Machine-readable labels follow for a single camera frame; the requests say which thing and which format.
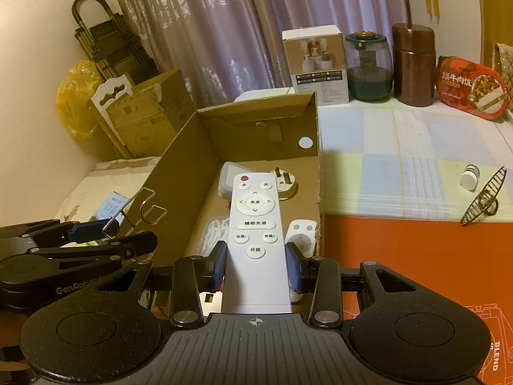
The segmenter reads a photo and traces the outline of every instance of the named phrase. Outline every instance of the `red food package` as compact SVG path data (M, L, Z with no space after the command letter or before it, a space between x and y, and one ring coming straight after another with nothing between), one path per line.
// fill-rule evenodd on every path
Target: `red food package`
M487 120L500 117L509 103L507 86L496 71L453 56L439 59L437 90L448 106Z

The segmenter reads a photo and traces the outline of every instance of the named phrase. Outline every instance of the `orange surface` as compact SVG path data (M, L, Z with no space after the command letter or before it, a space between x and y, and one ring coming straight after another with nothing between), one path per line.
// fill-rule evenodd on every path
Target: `orange surface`
M414 221L326 216L324 256L341 266L374 260L471 307L492 333L494 349L480 375L513 383L513 223ZM344 296L345 317L358 313Z

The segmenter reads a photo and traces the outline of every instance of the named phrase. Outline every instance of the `metal screw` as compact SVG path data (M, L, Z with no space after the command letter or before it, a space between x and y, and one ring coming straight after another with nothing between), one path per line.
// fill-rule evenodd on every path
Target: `metal screw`
M339 315L335 311L322 310L316 312L314 318L315 320L319 321L319 323L331 324L335 323L335 321L338 321Z
M178 323L189 324L198 320L199 316L196 312L190 310L178 311L173 315L173 319Z

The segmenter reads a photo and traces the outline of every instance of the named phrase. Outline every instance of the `yellow plastic bag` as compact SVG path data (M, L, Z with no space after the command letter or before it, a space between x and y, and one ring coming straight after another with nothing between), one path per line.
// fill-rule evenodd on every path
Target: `yellow plastic bag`
M86 102L103 82L94 62L81 60L71 68L57 91L57 114L76 140L89 139L98 127Z

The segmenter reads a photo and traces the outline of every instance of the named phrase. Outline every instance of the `cardboard box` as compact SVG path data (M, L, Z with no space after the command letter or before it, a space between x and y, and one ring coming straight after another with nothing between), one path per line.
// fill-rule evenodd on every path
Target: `cardboard box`
M194 112L178 69L132 88L107 113L134 158L160 156Z
M285 54L296 93L317 92L317 104L349 102L344 39L335 25L285 30Z
M302 137L312 147L298 145ZM156 266L172 265L196 254L205 223L229 216L230 204L217 195L221 167L237 162L259 172L277 166L296 176L298 190L280 201L284 234L291 221L306 218L322 228L321 157L315 95L294 94L248 100L198 110L188 120L145 182L156 192L146 207L168 210L156 225L141 224L158 236ZM137 221L138 199L129 218ZM122 225L125 233L128 225Z

